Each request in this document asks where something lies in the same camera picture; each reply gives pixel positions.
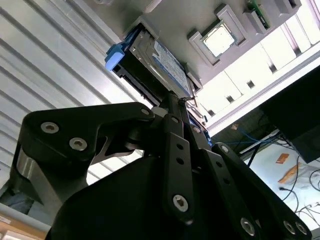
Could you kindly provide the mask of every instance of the silver screw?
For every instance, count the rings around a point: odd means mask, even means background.
[[[197,134],[201,133],[201,130],[200,130],[198,127],[196,127],[196,126],[193,127],[193,130],[194,130]]]
[[[50,121],[46,121],[42,123],[41,129],[47,134],[55,134],[56,132],[59,131],[58,125]]]
[[[150,112],[148,110],[144,109],[144,108],[141,109],[141,112],[143,114],[145,114],[145,115],[149,115],[150,114]]]
[[[226,153],[229,152],[229,149],[228,149],[226,146],[221,146],[221,149],[222,149],[224,152],[226,152]]]
[[[296,234],[294,227],[290,223],[288,223],[287,221],[283,221],[283,225],[292,235]]]
[[[87,142],[80,137],[74,137],[69,141],[69,145],[72,149],[77,151],[83,151],[87,148]]]
[[[305,229],[305,227],[300,222],[295,222],[296,227],[299,229],[300,232],[302,232],[304,235],[307,235],[308,232]]]
[[[240,223],[241,223],[241,227],[243,228],[243,230],[245,230],[247,234],[249,234],[252,237],[255,235],[255,228],[252,225],[252,223],[249,222],[249,220],[243,217],[241,218]]]
[[[187,200],[181,195],[173,197],[173,204],[180,212],[186,212],[189,207]]]
[[[176,119],[175,117],[171,117],[171,119],[172,119],[172,121],[174,121],[175,123],[178,123],[178,122],[179,122],[179,120]]]

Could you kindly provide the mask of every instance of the orange sticker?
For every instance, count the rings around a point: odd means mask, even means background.
[[[289,157],[288,153],[281,153],[280,157],[278,158],[278,160],[275,162],[277,164],[283,164]]]

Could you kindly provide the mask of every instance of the metal bracket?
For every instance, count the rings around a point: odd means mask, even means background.
[[[163,176],[164,210],[186,225],[193,222],[194,193],[189,142],[183,123],[172,114],[164,116],[165,148]]]

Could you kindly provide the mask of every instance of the bolt head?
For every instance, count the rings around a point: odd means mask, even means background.
[[[201,130],[200,130],[198,127],[196,127],[196,126],[193,127],[193,130],[194,130],[197,134],[201,133]]]
[[[252,225],[252,223],[249,220],[243,217],[240,220],[240,224],[243,230],[245,230],[247,234],[249,234],[252,237],[255,235],[255,227]]]
[[[46,121],[41,124],[41,130],[44,131],[46,134],[55,134],[59,131],[59,127],[54,122]]]
[[[76,151],[83,151],[87,148],[87,142],[80,138],[80,137],[74,137],[69,141],[69,145],[72,149]]]
[[[229,152],[229,149],[228,149],[226,146],[221,146],[221,149],[222,149],[225,153],[228,153],[228,152]]]
[[[173,204],[180,212],[186,212],[189,208],[187,200],[181,195],[175,195],[173,197]]]

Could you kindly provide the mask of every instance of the hard drive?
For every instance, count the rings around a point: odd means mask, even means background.
[[[178,60],[147,31],[142,30],[130,52],[169,90],[178,97],[192,97],[191,80]]]
[[[205,110],[199,108],[195,97],[202,87],[200,81],[191,80],[190,72],[186,74],[182,64],[147,29],[141,29],[113,71],[154,105],[159,105],[169,91],[180,99],[188,98],[189,114],[206,129]]]

